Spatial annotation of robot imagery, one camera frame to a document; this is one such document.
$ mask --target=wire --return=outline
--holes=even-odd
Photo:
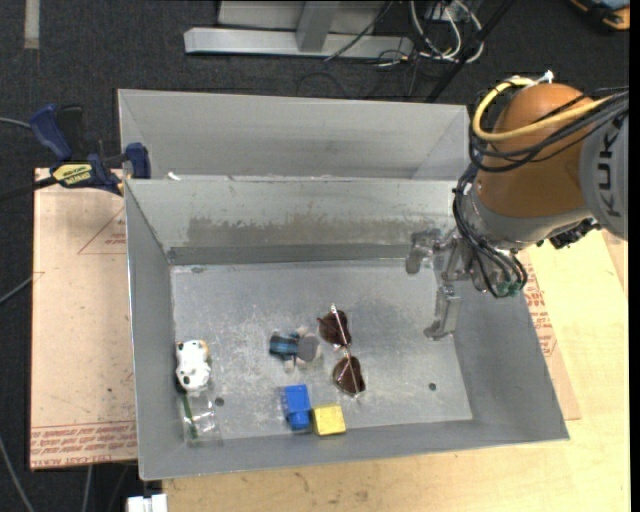
[[[4,295],[2,298],[0,298],[0,304],[4,304],[6,301],[8,301],[11,297],[13,297],[16,293],[18,293],[20,290],[22,290],[25,286],[27,286],[31,281],[33,281],[33,276],[30,276],[28,279],[25,279],[24,281],[22,281],[18,286],[16,286],[13,290],[11,290],[9,293],[7,293],[6,295]]]
[[[456,226],[458,227],[460,236],[471,250],[472,258],[469,264],[473,264],[474,261],[478,262],[478,267],[484,280],[486,291],[496,298],[509,297],[514,291],[522,290],[527,283],[528,275],[524,266],[515,257],[514,253],[507,255],[500,252],[492,247],[482,235],[474,232],[461,212],[461,203],[463,197],[466,195],[467,186],[473,182],[477,172],[478,169],[473,165],[470,165],[458,180],[456,188],[454,189],[455,197],[452,208],[453,217],[456,221]],[[503,273],[504,282],[508,285],[505,291],[499,291],[496,289],[495,285],[491,283],[483,257],[491,261]]]
[[[17,119],[0,117],[0,123],[12,124],[14,126],[20,126],[21,128],[26,128],[27,130],[31,130],[31,125],[29,123],[25,123],[24,121],[18,121]]]
[[[29,498],[27,498],[27,494],[24,492],[22,484],[18,479],[18,475],[16,475],[16,472],[13,469],[13,465],[11,464],[11,460],[9,459],[9,454],[7,453],[7,449],[5,448],[4,442],[2,441],[2,436],[0,436],[0,451],[2,451],[2,458],[4,459],[4,463],[6,464],[7,469],[9,470],[9,475],[11,475],[11,480],[13,480],[13,485],[18,491],[18,494],[20,494],[22,503],[24,504],[24,506],[27,508],[29,512],[35,512],[35,510],[33,509],[33,505],[31,505],[31,502],[29,501]]]
[[[337,52],[335,52],[333,55],[330,55],[329,57],[327,57],[325,59],[325,62],[328,62],[330,60],[335,59],[336,57],[340,57],[340,55],[344,54],[345,52],[349,51],[351,48],[353,48],[356,43],[358,41],[360,41],[360,39],[362,39],[365,34],[367,32],[369,32],[369,30],[371,30],[381,19],[382,17],[387,14],[387,11],[391,8],[391,5],[393,4],[393,2],[385,2],[385,5],[382,7],[382,9],[380,10],[380,12],[378,13],[378,15],[374,18],[374,20],[369,23],[363,30],[362,32],[360,32],[356,37],[353,38],[353,40],[343,46],[340,50],[338,50]]]
[[[480,32],[482,30],[482,25],[481,25],[480,21],[475,16],[473,11],[464,2],[462,2],[460,0],[454,0],[454,2],[452,2],[452,4],[459,6],[461,9],[463,9],[465,11],[465,13],[467,14],[469,19],[471,20],[472,25],[473,25],[473,27],[475,28],[475,30],[477,32]],[[420,24],[420,22],[418,20],[415,1],[410,1],[409,2],[409,14],[410,14],[410,19],[411,19],[411,24],[413,25],[415,30],[420,35],[420,38],[421,38],[422,42],[425,43],[426,46],[432,52],[432,53],[429,53],[429,52],[426,52],[426,51],[421,51],[421,52],[418,52],[418,56],[424,57],[424,58],[428,58],[428,59],[445,61],[445,62],[459,62],[459,59],[457,57],[458,57],[458,55],[460,54],[460,52],[462,50],[462,35],[460,34],[460,31],[458,30],[458,27],[457,27],[455,21],[451,17],[451,13],[449,12],[449,9],[447,7],[445,7],[445,6],[442,6],[442,2],[438,2],[437,5],[435,5],[435,6],[433,6],[431,8],[431,11],[429,13],[429,21],[431,21],[433,19],[433,16],[434,16],[434,13],[435,13],[437,7],[440,8],[440,18],[442,19],[443,16],[446,18],[447,23],[450,26],[451,31],[453,32],[453,35],[455,36],[456,47],[453,50],[448,49],[448,50],[444,50],[443,51],[443,50],[438,49],[436,47],[436,45],[431,41],[431,39],[429,39],[427,37],[424,29],[422,28],[422,26],[421,26],[421,24]],[[480,45],[478,46],[478,49],[476,50],[476,52],[472,56],[470,56],[469,58],[466,59],[465,64],[478,60],[478,58],[480,58],[480,56],[482,55],[483,51],[484,51],[484,41],[480,41]]]
[[[503,151],[499,150],[495,146],[489,145],[483,138],[479,137],[474,131],[472,126],[469,129],[469,154],[471,157],[471,161],[473,164],[487,172],[505,172],[509,170],[516,169],[525,163],[528,162],[542,162],[544,160],[548,160],[553,156],[559,154],[562,151],[565,151],[569,147],[577,144],[584,138],[588,137],[591,133],[599,129],[601,126],[609,122],[611,119],[624,114],[624,112],[628,111],[629,104],[629,92],[628,88],[616,88],[616,89],[608,89],[607,92],[612,91],[620,91],[615,92],[605,98],[603,98],[600,106],[594,110],[587,111],[582,115],[576,117],[568,123],[563,124],[556,131],[548,135],[545,139],[532,144],[530,146],[520,148],[517,150],[511,151]],[[596,90],[590,94],[583,94],[579,98],[582,97],[591,97],[600,94],[603,90]],[[541,120],[547,119],[558,119],[561,114],[564,113],[574,113],[576,109],[567,110],[570,106],[573,106],[576,103],[576,99],[567,102],[565,105],[562,105],[556,109],[554,109],[549,114],[543,116],[535,123],[532,123],[528,126],[533,126],[538,124]],[[567,141],[560,148],[556,148],[553,153],[547,154],[542,158],[535,158],[543,149],[549,147],[554,144],[559,144],[563,140],[567,140],[570,135],[576,134],[577,132],[588,128],[585,133],[579,134],[577,138],[573,140]],[[510,164],[503,166],[489,166],[485,165],[480,156],[489,156],[496,157],[511,162]]]
[[[493,89],[491,89],[491,91],[489,91],[489,93],[480,102],[480,105],[478,105],[478,108],[473,116],[473,120],[471,122],[473,132],[484,141],[500,142],[500,141],[511,139],[513,137],[528,135],[535,131],[541,130],[542,128],[546,128],[547,126],[551,126],[553,124],[556,124],[562,121],[575,119],[578,116],[581,116],[583,114],[586,114],[587,112],[591,112],[592,110],[595,110],[597,107],[602,105],[606,100],[611,98],[611,96],[608,96],[606,98],[596,100],[592,103],[588,103],[580,107],[564,110],[554,116],[547,117],[545,119],[542,119],[530,125],[522,126],[521,128],[516,128],[514,130],[509,130],[507,132],[492,133],[482,129],[481,123],[480,123],[482,116],[487,110],[487,107],[494,101],[494,99],[500,93],[502,93],[503,91],[511,87],[526,87],[526,86],[535,85],[536,83],[537,82],[531,80],[530,78],[513,77],[509,81],[502,82],[498,84],[496,87],[494,87]]]
[[[116,500],[118,499],[118,492],[120,491],[120,487],[122,487],[122,483],[124,482],[124,477],[127,476],[127,472],[129,471],[130,467],[131,466],[129,465],[125,465],[124,469],[120,473],[120,476],[118,477],[118,481],[116,482],[116,486],[113,488],[113,493],[111,494],[111,498],[109,499],[109,504],[107,505],[105,512],[111,512],[113,510],[113,507],[116,504]]]
[[[304,81],[313,76],[323,76],[323,77],[329,78],[338,87],[338,89],[340,89],[340,92],[345,98],[350,100],[354,99],[354,97],[348,93],[346,87],[342,84],[342,82],[340,82],[340,80],[338,80],[338,78],[333,73],[330,73],[328,71],[314,71],[312,73],[309,73],[303,76],[298,82],[298,87],[296,89],[296,96],[300,96],[300,89],[302,88],[302,84],[304,83]]]
[[[404,76],[403,76],[403,85],[405,87],[404,89],[404,97],[405,100],[409,100],[411,98],[411,95],[413,94],[413,87],[416,83],[416,78],[418,76],[418,67],[419,67],[419,63],[418,61],[414,61],[412,64],[413,66],[413,74],[411,75],[411,82],[409,83],[409,88],[407,89],[406,87],[406,81],[407,81],[407,73],[411,70],[411,67],[407,68],[407,70],[404,72]]]
[[[404,36],[400,38],[400,43],[398,44],[398,47],[402,45],[403,39],[404,39]],[[394,57],[390,62],[380,62],[382,60],[386,60],[384,59],[384,56],[387,53],[393,53],[397,57]],[[380,55],[378,55],[378,58],[374,62],[372,62],[372,64],[374,64],[376,68],[389,68],[389,67],[397,66],[398,64],[401,64],[403,62],[406,62],[408,59],[409,59],[409,56],[406,53],[400,51],[400,49],[398,48],[397,50],[383,51],[382,53],[380,53]]]
[[[93,465],[89,466],[87,470],[87,481],[84,484],[84,496],[82,498],[82,512],[87,512],[89,509],[89,491],[91,490],[91,479],[93,476]]]

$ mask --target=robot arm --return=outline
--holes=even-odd
[[[485,132],[486,104],[514,81],[524,89]],[[593,100],[520,78],[494,91],[472,121],[478,171],[463,207],[476,232],[492,246],[520,249],[595,217],[626,238],[628,91]]]
[[[488,106],[514,89],[485,131]],[[527,281],[516,257],[521,249],[544,240],[563,247],[594,228],[627,239],[629,91],[600,93],[582,94],[550,75],[512,77],[480,101],[470,126],[471,164],[454,189],[457,230],[447,239],[415,233],[406,260],[415,273],[422,258],[449,254],[436,273],[437,319],[428,336],[455,329],[453,281],[471,278],[478,290],[508,297]]]

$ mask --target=clamp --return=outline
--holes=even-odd
[[[140,143],[131,143],[121,155],[102,160],[97,144],[83,137],[79,106],[59,108],[48,104],[31,116],[29,125],[38,141],[57,157],[56,164],[49,169],[50,176],[34,183],[34,189],[59,183],[65,188],[95,188],[122,195],[122,180],[111,166],[127,161],[132,167],[130,177],[151,177],[148,153]]]

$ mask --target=yellow block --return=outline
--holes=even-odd
[[[347,428],[344,424],[340,404],[317,405],[311,409],[313,414],[313,431],[319,436],[342,434]]]

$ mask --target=sunglasses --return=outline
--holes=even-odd
[[[366,389],[360,361],[351,355],[351,334],[347,315],[331,305],[329,313],[318,318],[318,332],[328,343],[342,349],[344,355],[333,368],[333,382],[341,391],[357,396]]]

